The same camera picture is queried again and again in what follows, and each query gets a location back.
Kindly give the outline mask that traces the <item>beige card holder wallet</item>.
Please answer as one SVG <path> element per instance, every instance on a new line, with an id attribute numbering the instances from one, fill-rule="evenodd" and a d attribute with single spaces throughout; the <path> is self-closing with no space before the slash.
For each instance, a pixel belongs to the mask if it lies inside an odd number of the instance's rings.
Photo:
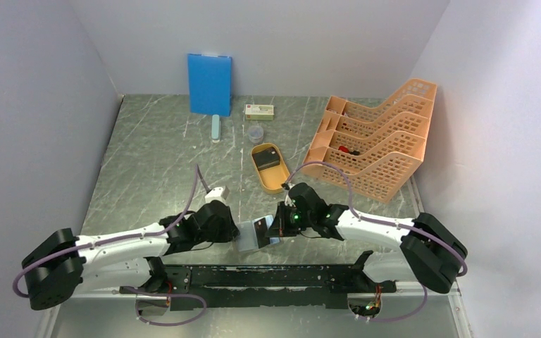
<path id="1" fill-rule="evenodd" d="M 267 246 L 275 246 L 280 243 L 279 237 L 266 237 L 266 232 L 274 221 L 272 215 L 267 215 L 255 220 L 244 221 L 237 225 L 239 235 L 234 244 L 238 252 L 258 251 Z"/>

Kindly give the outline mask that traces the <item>yellow oval tray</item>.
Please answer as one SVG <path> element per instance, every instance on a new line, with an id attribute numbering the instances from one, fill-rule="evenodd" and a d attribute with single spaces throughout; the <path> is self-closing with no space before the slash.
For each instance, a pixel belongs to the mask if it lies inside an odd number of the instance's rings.
<path id="1" fill-rule="evenodd" d="M 272 168 L 268 168 L 262 171 L 258 171 L 256 169 L 256 166 L 254 164 L 254 160 L 252 158 L 252 154 L 255 154 L 259 151 L 262 151 L 264 149 L 273 147 L 278 151 L 278 154 L 280 155 L 280 165 L 277 165 Z M 279 150 L 279 148 L 272 144 L 272 143 L 262 143 L 254 146 L 251 150 L 251 159 L 254 166 L 255 173 L 257 174 L 259 178 L 259 182 L 261 184 L 262 190 L 266 192 L 267 194 L 278 194 L 280 193 L 283 188 L 282 184 L 285 183 L 287 178 L 290 176 L 290 171 L 286 165 L 286 162 Z"/>

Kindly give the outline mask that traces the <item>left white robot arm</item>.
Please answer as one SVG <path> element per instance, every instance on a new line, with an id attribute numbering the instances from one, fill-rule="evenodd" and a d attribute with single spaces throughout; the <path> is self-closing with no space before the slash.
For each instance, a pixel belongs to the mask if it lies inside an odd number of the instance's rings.
<path id="1" fill-rule="evenodd" d="M 96 289 L 132 287 L 156 293 L 170 282 L 164 256 L 191 251 L 204 242 L 228 243 L 239 234 L 230 207 L 219 201 L 113 234 L 75 236 L 65 228 L 23 259 L 22 275 L 14 279 L 13 289 L 34 311 Z"/>

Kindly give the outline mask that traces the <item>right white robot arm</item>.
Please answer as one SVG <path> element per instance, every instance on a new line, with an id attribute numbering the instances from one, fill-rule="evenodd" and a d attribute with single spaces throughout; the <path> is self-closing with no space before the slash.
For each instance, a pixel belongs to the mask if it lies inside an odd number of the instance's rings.
<path id="1" fill-rule="evenodd" d="M 278 203 L 266 237 L 295 237 L 311 228 L 325 239 L 358 240 L 386 248 L 386 253 L 362 254 L 352 273 L 362 292 L 379 282 L 417 281 L 440 294 L 448 293 L 468 255 L 467 248 L 435 216 L 388 218 L 328 204 L 306 183 L 290 187 Z"/>

